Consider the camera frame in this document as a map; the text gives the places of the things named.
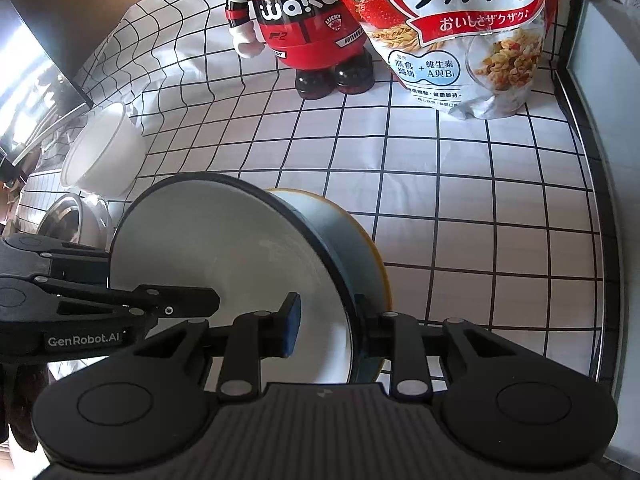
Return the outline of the black gloved left hand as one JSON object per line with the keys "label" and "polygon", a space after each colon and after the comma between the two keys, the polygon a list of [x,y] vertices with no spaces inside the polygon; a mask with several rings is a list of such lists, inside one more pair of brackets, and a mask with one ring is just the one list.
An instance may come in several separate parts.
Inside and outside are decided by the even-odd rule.
{"label": "black gloved left hand", "polygon": [[46,364],[1,365],[1,442],[13,434],[23,450],[35,452],[38,440],[32,429],[32,409],[50,378]]}

